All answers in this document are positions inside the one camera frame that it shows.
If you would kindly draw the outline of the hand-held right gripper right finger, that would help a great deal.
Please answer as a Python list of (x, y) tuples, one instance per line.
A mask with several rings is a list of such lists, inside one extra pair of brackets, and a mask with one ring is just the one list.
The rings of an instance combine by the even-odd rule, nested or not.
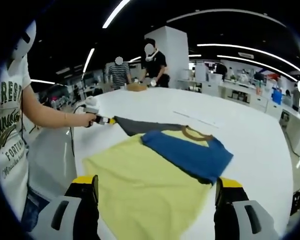
[(243, 186), (220, 177), (216, 182), (214, 234), (216, 240), (278, 240), (271, 215), (250, 200)]

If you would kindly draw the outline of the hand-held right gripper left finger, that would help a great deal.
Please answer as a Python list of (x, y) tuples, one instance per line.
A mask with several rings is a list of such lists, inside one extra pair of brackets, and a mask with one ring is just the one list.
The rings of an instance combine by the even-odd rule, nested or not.
[(99, 178), (79, 176), (38, 215), (34, 240), (98, 240)]

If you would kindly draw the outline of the person's left hand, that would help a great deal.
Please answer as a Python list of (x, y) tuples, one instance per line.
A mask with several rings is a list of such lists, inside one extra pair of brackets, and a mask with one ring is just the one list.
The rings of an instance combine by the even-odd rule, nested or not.
[(96, 120), (97, 116), (93, 113), (84, 113), (80, 117), (81, 117), (81, 126), (88, 128)]

